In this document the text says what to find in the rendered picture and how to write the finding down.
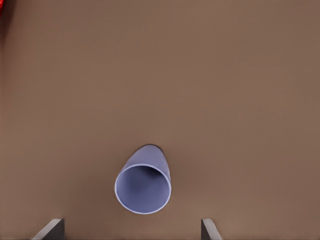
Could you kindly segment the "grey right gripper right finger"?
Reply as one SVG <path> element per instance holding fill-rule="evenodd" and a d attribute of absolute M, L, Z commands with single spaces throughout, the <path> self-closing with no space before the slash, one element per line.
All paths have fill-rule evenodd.
<path fill-rule="evenodd" d="M 201 240 L 222 240 L 222 237 L 210 218 L 201 219 Z"/>

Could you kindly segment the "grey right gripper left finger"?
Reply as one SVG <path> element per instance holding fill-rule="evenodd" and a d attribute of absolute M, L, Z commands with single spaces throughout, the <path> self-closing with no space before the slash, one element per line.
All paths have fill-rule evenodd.
<path fill-rule="evenodd" d="M 31 240 L 65 240 L 65 221 L 63 218 L 52 219 Z"/>

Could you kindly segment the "lavender blue cup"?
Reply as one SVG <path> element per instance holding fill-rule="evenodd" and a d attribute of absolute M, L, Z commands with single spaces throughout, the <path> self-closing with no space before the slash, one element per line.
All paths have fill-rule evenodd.
<path fill-rule="evenodd" d="M 168 161 L 160 147 L 146 144 L 138 148 L 119 172 L 114 192 L 128 211 L 148 215 L 162 210 L 172 194 Z"/>

